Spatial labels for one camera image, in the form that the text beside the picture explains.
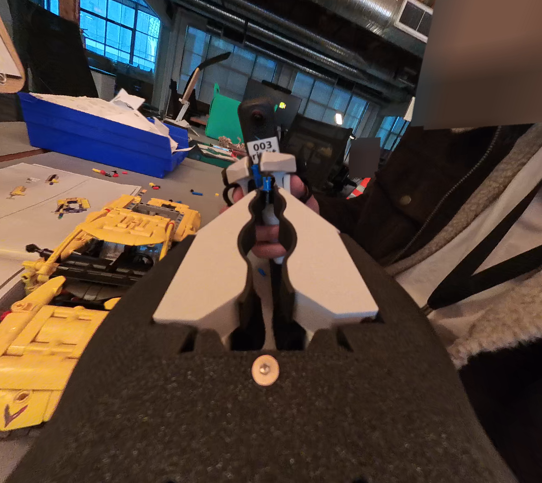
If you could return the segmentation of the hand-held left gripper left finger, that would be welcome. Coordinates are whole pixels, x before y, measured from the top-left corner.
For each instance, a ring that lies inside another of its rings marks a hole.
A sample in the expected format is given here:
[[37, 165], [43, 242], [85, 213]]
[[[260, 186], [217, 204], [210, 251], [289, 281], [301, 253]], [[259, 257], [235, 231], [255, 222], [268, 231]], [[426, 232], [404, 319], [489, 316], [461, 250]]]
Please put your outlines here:
[[262, 303], [248, 254], [256, 243], [261, 192], [250, 191], [194, 236], [153, 320], [215, 331], [223, 343], [262, 347]]

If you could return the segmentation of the wooden document stand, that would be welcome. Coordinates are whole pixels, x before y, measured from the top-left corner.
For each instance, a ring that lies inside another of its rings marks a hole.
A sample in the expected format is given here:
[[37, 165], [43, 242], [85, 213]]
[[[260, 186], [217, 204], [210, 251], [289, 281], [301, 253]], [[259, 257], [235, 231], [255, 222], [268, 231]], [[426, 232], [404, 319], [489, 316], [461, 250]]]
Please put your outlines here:
[[11, 53], [11, 56], [13, 57], [18, 67], [18, 70], [21, 73], [20, 78], [6, 76], [1, 73], [1, 93], [18, 93], [22, 90], [22, 88], [25, 85], [25, 81], [26, 81], [25, 69], [23, 67], [23, 64], [19, 58], [19, 55], [15, 49], [15, 46], [10, 38], [10, 35], [2, 19], [1, 19], [1, 36], [6, 42], [8, 49]]

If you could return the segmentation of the small wooden model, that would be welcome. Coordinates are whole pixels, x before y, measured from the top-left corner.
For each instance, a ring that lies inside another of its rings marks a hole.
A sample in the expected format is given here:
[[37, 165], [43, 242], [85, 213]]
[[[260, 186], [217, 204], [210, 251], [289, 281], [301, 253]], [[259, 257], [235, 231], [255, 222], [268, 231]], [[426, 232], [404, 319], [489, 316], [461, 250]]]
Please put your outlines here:
[[221, 147], [227, 148], [234, 154], [247, 155], [247, 148], [240, 138], [238, 138], [238, 143], [233, 142], [226, 136], [219, 137], [218, 141]]

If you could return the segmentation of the scattered small brick pins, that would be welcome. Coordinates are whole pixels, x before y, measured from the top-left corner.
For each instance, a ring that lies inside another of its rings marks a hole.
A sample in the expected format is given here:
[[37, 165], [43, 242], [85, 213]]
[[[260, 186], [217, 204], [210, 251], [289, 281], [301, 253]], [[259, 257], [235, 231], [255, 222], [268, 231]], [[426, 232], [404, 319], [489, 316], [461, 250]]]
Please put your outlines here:
[[215, 197], [223, 188], [220, 170], [200, 162], [184, 162], [164, 178], [123, 169], [95, 167], [92, 175], [106, 181], [141, 186], [147, 197], [186, 201], [189, 196]]

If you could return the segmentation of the printed instruction sheet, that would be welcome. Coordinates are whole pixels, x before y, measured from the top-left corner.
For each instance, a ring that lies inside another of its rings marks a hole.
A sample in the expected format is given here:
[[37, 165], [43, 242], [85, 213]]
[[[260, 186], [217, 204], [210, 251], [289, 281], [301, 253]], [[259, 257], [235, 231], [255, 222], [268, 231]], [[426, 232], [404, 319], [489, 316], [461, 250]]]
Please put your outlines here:
[[21, 74], [11, 56], [8, 46], [1, 36], [1, 73], [15, 78], [20, 78]]

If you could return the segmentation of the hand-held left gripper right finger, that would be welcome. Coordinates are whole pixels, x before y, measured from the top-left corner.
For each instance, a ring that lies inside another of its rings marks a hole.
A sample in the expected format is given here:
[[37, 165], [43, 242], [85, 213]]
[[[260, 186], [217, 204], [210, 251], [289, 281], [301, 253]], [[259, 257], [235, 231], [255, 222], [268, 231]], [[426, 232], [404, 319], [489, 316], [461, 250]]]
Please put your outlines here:
[[282, 261], [280, 309], [288, 322], [315, 332], [374, 320], [378, 306], [335, 227], [283, 188], [274, 189]]

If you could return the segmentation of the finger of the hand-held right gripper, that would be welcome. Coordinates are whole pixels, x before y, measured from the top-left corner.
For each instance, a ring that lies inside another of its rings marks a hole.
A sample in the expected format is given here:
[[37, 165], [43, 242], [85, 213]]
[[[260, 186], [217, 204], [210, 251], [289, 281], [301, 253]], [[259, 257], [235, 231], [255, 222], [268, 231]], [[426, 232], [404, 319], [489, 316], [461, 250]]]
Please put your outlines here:
[[259, 159], [259, 169], [262, 173], [296, 173], [296, 158], [287, 153], [263, 152]]
[[232, 162], [223, 170], [225, 188], [239, 186], [243, 191], [249, 189], [249, 181], [253, 180], [252, 161], [250, 156], [244, 156]]

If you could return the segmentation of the white printed paper bags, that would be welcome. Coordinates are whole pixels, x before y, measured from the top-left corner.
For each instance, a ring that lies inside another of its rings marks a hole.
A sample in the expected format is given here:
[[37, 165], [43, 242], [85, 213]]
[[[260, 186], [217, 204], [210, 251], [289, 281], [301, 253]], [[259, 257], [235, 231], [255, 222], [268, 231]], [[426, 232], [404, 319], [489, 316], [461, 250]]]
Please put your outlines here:
[[53, 95], [43, 93], [31, 93], [31, 96], [56, 105], [70, 108], [86, 114], [104, 118], [117, 124], [146, 131], [148, 133], [163, 136], [169, 140], [171, 152], [187, 152], [191, 147], [183, 147], [170, 136], [170, 130], [162, 121], [153, 118], [150, 121], [142, 113], [139, 107], [145, 99], [136, 95], [130, 95], [121, 89], [111, 101], [85, 96], [71, 97], [66, 95]]

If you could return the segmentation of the person's white shirt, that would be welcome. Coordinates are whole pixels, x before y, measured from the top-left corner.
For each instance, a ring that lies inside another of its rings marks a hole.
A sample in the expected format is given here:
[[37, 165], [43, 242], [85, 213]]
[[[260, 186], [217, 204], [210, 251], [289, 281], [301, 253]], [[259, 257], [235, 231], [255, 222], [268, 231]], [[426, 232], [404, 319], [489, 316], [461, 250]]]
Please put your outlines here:
[[541, 335], [541, 150], [495, 168], [426, 246], [395, 265], [459, 360]]

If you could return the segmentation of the person's right hand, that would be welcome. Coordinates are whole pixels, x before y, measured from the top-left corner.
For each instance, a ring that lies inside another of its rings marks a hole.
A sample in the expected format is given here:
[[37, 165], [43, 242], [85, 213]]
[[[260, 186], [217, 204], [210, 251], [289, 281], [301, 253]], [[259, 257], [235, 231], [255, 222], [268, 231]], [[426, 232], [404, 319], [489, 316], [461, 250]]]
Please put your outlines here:
[[[292, 174], [289, 183], [290, 193], [314, 213], [320, 215], [320, 206], [303, 178]], [[252, 252], [258, 258], [269, 260], [276, 260], [286, 255], [287, 249], [279, 241], [279, 226], [277, 224], [264, 223], [256, 227], [256, 243]]]

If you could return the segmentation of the yellow toy brick car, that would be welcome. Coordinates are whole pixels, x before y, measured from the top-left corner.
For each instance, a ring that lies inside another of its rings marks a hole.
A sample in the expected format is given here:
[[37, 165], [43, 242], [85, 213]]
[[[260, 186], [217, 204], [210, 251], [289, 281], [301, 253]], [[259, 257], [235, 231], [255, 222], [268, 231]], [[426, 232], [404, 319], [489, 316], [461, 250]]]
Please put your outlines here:
[[1, 314], [1, 434], [50, 420], [108, 313], [178, 243], [197, 233], [187, 204], [122, 195], [56, 248], [23, 262], [25, 296]]

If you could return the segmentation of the instruction booklet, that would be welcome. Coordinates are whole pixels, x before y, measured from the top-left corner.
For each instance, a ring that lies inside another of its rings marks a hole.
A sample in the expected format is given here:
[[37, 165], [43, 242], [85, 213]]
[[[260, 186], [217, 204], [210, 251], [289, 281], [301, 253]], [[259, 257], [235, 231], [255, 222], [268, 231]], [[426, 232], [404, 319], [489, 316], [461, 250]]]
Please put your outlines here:
[[28, 244], [54, 249], [88, 214], [141, 186], [35, 164], [1, 168], [1, 296], [17, 285]]

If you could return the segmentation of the grey desk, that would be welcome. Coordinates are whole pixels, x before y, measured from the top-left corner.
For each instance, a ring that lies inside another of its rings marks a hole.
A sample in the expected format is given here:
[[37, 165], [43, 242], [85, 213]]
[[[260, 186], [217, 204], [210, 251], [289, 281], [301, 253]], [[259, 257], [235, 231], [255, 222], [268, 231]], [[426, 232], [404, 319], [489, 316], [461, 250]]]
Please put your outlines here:
[[[104, 180], [104, 177], [91, 173], [91, 168], [107, 167], [105, 164], [32, 148], [23, 122], [1, 122], [1, 167], [22, 162], [58, 168], [97, 180]], [[115, 184], [131, 184], [142, 188], [150, 181], [156, 181], [161, 189], [155, 193], [162, 198], [176, 197], [187, 202], [190, 207], [200, 212], [202, 225], [216, 217], [222, 204], [221, 198], [215, 196], [222, 187], [219, 168], [190, 158], [183, 161], [180, 167], [166, 175], [164, 179], [155, 179], [128, 170], [128, 174], [111, 180]], [[5, 482], [15, 470], [36, 441], [39, 432], [39, 429], [18, 430], [1, 438], [1, 482]]]

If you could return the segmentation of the black monitor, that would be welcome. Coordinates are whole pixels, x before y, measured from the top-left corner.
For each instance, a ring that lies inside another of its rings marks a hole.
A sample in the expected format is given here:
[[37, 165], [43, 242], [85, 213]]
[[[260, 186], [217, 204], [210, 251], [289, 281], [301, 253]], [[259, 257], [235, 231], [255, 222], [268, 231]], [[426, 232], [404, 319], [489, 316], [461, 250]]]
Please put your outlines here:
[[301, 98], [293, 95], [288, 88], [278, 86], [267, 80], [260, 82], [249, 79], [242, 101], [261, 97], [267, 97], [274, 101], [276, 123], [283, 131], [288, 130], [299, 112]]

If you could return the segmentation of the black mesh office chair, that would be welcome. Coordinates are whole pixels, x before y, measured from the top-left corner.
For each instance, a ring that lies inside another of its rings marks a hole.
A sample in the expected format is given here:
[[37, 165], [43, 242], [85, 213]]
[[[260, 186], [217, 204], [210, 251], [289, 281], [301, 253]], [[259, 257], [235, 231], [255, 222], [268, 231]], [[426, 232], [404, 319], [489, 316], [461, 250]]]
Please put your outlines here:
[[351, 128], [297, 114], [279, 146], [282, 153], [295, 156], [311, 188], [325, 190], [343, 166], [352, 135]]

